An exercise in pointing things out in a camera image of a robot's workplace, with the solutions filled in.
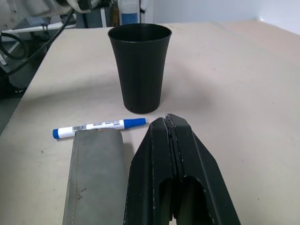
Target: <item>black cup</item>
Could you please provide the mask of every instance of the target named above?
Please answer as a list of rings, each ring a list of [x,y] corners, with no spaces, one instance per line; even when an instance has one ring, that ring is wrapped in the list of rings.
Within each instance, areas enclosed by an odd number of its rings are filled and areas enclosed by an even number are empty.
[[[159,106],[171,30],[135,23],[112,28],[108,36],[117,61],[124,106],[150,113]]]

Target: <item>table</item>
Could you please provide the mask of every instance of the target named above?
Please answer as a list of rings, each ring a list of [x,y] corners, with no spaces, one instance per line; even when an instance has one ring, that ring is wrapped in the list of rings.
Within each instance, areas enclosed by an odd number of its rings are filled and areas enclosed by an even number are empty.
[[[217,160],[243,225],[300,222],[300,36],[262,22],[168,24],[160,107]],[[137,118],[122,103],[109,29],[55,40],[0,137],[0,224],[61,224],[72,139],[52,129]],[[123,131],[126,160],[147,127]]]

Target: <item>marker barcode label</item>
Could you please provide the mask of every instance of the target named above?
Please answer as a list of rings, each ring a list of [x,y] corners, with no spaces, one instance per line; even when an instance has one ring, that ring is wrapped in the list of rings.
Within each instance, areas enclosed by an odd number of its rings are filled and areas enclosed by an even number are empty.
[[[86,129],[86,125],[72,127],[73,131],[85,130],[85,129]]]

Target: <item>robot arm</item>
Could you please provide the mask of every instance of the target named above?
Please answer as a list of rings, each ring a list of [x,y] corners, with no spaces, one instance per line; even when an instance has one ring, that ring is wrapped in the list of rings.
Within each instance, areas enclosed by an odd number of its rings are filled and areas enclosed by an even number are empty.
[[[90,12],[101,0],[0,0],[0,31],[13,29],[29,15],[67,14],[71,9]]]

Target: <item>cable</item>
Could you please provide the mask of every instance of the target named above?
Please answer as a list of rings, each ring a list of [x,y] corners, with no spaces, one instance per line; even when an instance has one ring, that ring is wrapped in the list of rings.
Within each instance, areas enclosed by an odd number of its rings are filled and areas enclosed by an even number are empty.
[[[23,62],[21,65],[17,66],[15,69],[9,71],[8,73],[6,73],[7,76],[10,76],[12,74],[14,74],[15,72],[19,71],[20,69],[22,69],[24,66],[26,66],[31,60],[35,59],[38,54],[50,43],[52,43],[59,35],[60,33],[64,30],[64,28],[66,27],[68,21],[70,20],[72,14],[73,14],[74,10],[72,9],[70,11],[70,13],[68,14],[66,20],[64,21],[64,23],[62,24],[61,28],[56,32],[55,35],[53,35],[47,42],[45,42],[36,52],[34,52],[25,62]]]
[[[20,56],[10,54],[3,46],[2,37],[12,38],[12,39],[16,40],[17,42],[19,42],[23,48],[23,54]],[[26,42],[13,34],[7,34],[7,33],[0,34],[0,50],[5,55],[7,55],[8,57],[10,57],[11,59],[14,59],[14,60],[22,60],[22,59],[26,58],[28,55],[28,46],[27,46]]]
[[[82,13],[82,20],[83,20],[84,28],[89,28],[88,19],[86,17],[86,13]]]

